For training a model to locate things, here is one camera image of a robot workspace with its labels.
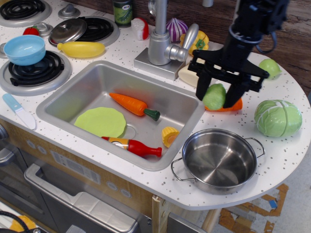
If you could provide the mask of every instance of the white countertop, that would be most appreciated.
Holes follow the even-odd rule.
[[[68,3],[64,1],[45,1],[52,7],[52,14],[44,22],[56,26],[58,23],[64,21],[58,18],[57,13]],[[81,11],[80,16],[104,16],[113,20],[112,15],[105,15],[104,13],[79,5],[75,5],[75,7]],[[0,26],[0,44],[22,35],[24,30],[25,28],[6,28]],[[72,65],[72,75],[70,78],[73,78],[89,63],[104,60],[195,92],[195,88],[178,78],[175,81],[171,81],[134,68],[134,58],[148,47],[149,40],[135,40],[131,28],[122,28],[120,30],[121,34],[118,40],[106,47],[106,51],[102,56],[94,59],[74,59],[68,57]],[[47,37],[44,37],[44,39],[47,50],[59,52],[56,47],[49,44]],[[220,47],[220,45],[210,42],[211,50],[216,50]],[[266,58],[266,56],[252,53],[249,60],[255,65],[258,65]],[[7,60],[0,59],[0,66],[6,62]],[[239,113],[205,111],[193,130],[193,133],[209,128],[229,130],[243,138],[256,138],[266,149],[266,154],[258,159],[258,167],[255,175],[240,191],[230,195],[212,195],[201,191],[191,184],[191,182],[178,181],[172,174],[170,166],[161,171],[144,170],[90,142],[39,119],[35,113],[37,106],[54,91],[33,97],[14,96],[25,110],[31,112],[35,117],[37,127],[33,131],[24,126],[23,122],[9,109],[2,98],[0,99],[0,117],[184,209],[208,210],[223,208],[255,199],[278,186],[298,167],[310,145],[311,108],[308,98],[294,78],[282,67],[281,70],[282,75],[278,79],[264,81],[263,88],[259,93],[250,91],[244,94],[242,98],[243,109]],[[0,88],[0,96],[5,93]],[[298,107],[302,113],[303,124],[295,135],[283,138],[271,138],[262,135],[256,129],[254,122],[255,109],[260,102],[268,99],[286,100]],[[180,157],[181,151],[176,155],[175,159]],[[187,177],[183,162],[175,163],[174,167],[179,177]]]

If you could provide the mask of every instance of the sink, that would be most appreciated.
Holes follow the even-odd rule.
[[[137,116],[116,103],[109,93],[119,93],[147,103],[158,110],[160,119]],[[160,158],[139,157],[127,150],[74,126],[79,115],[97,107],[114,108],[126,120],[122,138],[138,140],[149,147],[162,147]],[[205,111],[193,92],[164,83],[107,61],[86,66],[75,77],[37,107],[38,117],[75,136],[113,153],[146,170],[162,170],[170,165]],[[162,129],[172,126],[180,131],[169,148],[161,139]]]

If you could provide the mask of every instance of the green can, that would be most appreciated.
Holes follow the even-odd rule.
[[[115,23],[121,28],[131,26],[133,19],[132,0],[114,0],[113,12]]]

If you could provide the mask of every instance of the purple onion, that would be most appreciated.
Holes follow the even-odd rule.
[[[172,42],[180,41],[180,36],[185,34],[188,30],[185,22],[176,18],[172,18],[170,21],[168,21],[166,23],[166,28],[169,30]]]

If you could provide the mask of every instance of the knife handle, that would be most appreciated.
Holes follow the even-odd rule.
[[[6,104],[13,110],[13,112],[16,112],[17,110],[22,108],[22,106],[11,94],[4,94],[2,98],[4,102],[6,102]]]

